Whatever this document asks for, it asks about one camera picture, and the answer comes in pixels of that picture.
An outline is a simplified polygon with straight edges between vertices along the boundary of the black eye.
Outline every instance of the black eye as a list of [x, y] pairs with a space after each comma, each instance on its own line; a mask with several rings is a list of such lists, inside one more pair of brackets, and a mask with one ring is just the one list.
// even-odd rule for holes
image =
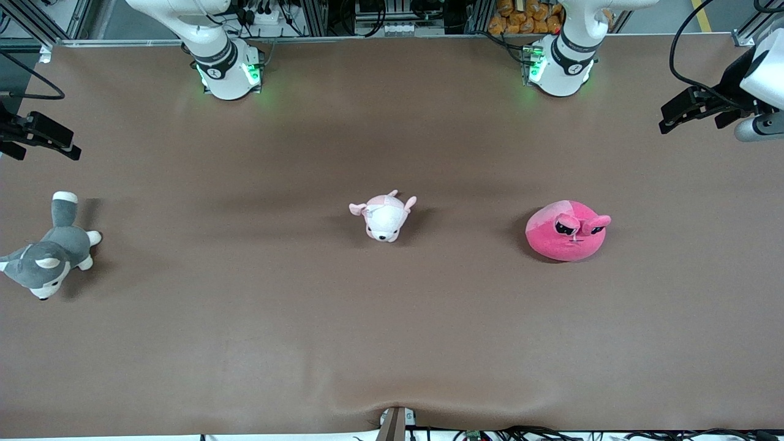
[[575, 234], [574, 228], [569, 228], [566, 225], [563, 225], [561, 222], [555, 223], [555, 231], [558, 231], [558, 234], [567, 236]]

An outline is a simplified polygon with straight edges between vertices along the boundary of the brown table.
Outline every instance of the brown table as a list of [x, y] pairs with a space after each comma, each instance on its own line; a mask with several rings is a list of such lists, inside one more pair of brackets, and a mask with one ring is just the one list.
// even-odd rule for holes
[[[84, 153], [0, 161], [0, 245], [39, 239], [57, 190], [105, 239], [48, 302], [0, 278], [0, 436], [353, 431], [398, 404], [455, 428], [782, 427], [784, 148], [710, 120], [661, 136], [669, 45], [609, 38], [568, 99], [485, 40], [280, 46], [238, 102], [176, 47], [55, 50], [67, 99], [23, 111]], [[679, 58], [711, 83], [739, 54], [701, 35]], [[348, 204], [393, 188], [419, 204], [373, 242]], [[521, 241], [558, 199], [613, 217], [587, 261]]]

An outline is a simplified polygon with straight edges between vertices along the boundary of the plush toy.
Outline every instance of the plush toy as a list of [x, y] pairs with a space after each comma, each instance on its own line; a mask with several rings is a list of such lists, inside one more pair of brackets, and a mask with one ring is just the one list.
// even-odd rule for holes
[[379, 242], [394, 242], [400, 234], [411, 207], [416, 204], [416, 196], [412, 196], [405, 205], [395, 198], [397, 190], [389, 195], [376, 196], [366, 204], [349, 204], [348, 209], [354, 216], [365, 218], [365, 231], [368, 236]]
[[58, 191], [52, 197], [54, 228], [41, 242], [0, 257], [0, 271], [28, 288], [38, 299], [46, 300], [60, 289], [73, 267], [88, 270], [93, 266], [90, 247], [101, 240], [98, 231], [84, 231], [73, 225], [77, 198], [73, 193]]
[[537, 211], [525, 225], [531, 248], [556, 261], [578, 261], [604, 242], [610, 216], [599, 216], [575, 201], [558, 201]]

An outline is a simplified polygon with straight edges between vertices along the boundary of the yellow floor stripe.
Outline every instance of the yellow floor stripe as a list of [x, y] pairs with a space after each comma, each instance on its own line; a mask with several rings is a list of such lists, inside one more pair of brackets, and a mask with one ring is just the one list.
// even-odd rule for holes
[[[691, 0], [691, 5], [694, 6], [694, 9], [697, 9], [697, 6], [702, 4], [702, 0]], [[708, 16], [705, 14], [705, 10], [701, 10], [697, 13], [697, 22], [699, 23], [699, 30], [702, 32], [713, 32], [710, 30], [710, 23], [708, 23]]]

